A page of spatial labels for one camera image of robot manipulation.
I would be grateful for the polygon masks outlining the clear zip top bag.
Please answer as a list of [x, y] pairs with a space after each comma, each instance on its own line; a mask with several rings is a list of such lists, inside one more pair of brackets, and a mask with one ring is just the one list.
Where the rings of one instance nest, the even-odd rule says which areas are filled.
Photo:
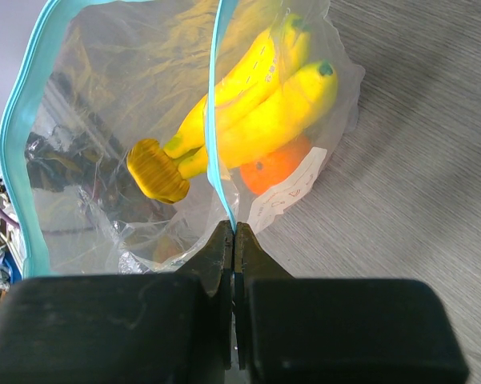
[[[219, 222], [247, 223], [258, 233], [305, 196], [356, 126], [365, 74], [345, 51], [329, 8], [327, 1], [49, 1], [0, 126], [23, 276], [176, 269]], [[229, 169], [218, 156], [214, 88], [288, 14], [310, 28], [307, 61], [328, 61], [339, 88], [331, 109], [301, 133], [311, 142], [308, 155], [256, 195], [240, 167]], [[203, 96], [206, 172], [190, 180], [179, 202], [148, 198], [127, 155], [144, 138], [164, 146]]]

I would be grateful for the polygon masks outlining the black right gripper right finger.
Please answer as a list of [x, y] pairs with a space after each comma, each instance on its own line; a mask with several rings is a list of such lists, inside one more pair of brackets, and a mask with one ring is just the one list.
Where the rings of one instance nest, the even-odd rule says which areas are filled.
[[295, 278], [239, 223], [238, 364], [253, 383], [465, 383], [445, 307], [408, 278]]

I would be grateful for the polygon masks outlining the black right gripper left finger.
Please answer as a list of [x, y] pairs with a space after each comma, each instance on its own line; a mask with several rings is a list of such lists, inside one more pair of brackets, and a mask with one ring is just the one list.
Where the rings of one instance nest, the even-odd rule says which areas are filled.
[[221, 383], [234, 235], [174, 272], [28, 278], [0, 304], [0, 383]]

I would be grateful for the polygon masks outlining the orange fruit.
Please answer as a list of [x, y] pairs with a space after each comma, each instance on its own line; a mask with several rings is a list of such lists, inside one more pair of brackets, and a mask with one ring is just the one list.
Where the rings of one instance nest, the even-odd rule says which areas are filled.
[[253, 194], [263, 194], [272, 186], [286, 180], [310, 150], [310, 140], [306, 135], [301, 134], [259, 160], [240, 166], [243, 183]]

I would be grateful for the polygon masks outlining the yellow banana bunch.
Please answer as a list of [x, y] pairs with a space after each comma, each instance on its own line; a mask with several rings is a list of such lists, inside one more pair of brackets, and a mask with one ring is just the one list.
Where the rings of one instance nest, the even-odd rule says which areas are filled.
[[[296, 139], [335, 104], [339, 76], [326, 60], [308, 62], [311, 31], [302, 17], [288, 14], [266, 28], [214, 88], [215, 133], [222, 164], [253, 163]], [[126, 157], [140, 190], [165, 203], [183, 200], [190, 180], [206, 172], [207, 96], [184, 118], [164, 145], [137, 142]]]

